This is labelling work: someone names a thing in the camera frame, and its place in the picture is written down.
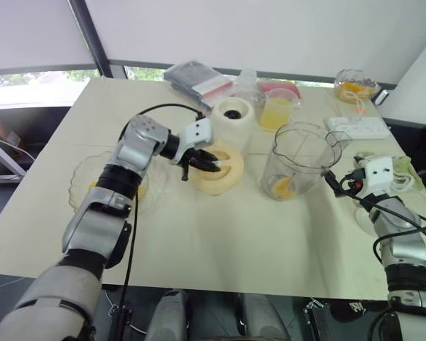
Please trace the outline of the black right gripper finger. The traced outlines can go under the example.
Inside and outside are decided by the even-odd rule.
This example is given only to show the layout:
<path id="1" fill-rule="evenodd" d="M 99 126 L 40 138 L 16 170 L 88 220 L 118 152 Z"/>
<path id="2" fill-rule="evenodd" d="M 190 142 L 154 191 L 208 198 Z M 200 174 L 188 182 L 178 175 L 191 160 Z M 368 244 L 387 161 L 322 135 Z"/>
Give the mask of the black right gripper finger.
<path id="1" fill-rule="evenodd" d="M 326 181 L 328 186 L 332 189 L 335 197 L 342 197 L 344 195 L 342 186 L 339 184 L 337 177 L 331 170 L 327 171 L 324 174 L 324 180 Z"/>

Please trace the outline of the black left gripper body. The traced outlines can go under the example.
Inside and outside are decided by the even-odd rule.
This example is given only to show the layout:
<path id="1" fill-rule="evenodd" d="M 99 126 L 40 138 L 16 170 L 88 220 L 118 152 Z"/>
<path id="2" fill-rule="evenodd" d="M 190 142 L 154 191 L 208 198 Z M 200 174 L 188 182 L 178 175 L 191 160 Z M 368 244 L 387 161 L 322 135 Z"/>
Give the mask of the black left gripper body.
<path id="1" fill-rule="evenodd" d="M 190 166 L 197 169 L 197 165 L 199 164 L 199 162 L 195 159 L 195 150 L 196 149 L 193 148 L 189 148 L 188 150 L 186 150 L 179 162 L 179 166 L 182 169 L 182 181 L 188 181 L 188 173 Z"/>

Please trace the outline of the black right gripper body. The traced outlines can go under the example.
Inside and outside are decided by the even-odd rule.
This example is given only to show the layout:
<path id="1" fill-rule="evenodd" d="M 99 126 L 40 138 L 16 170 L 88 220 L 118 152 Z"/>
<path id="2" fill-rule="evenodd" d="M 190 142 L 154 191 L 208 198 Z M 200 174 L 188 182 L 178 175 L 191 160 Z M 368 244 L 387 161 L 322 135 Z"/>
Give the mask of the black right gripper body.
<path id="1" fill-rule="evenodd" d="M 346 174 L 335 189 L 336 197 L 349 197 L 356 199 L 357 194 L 364 188 L 365 170 L 358 168 Z"/>

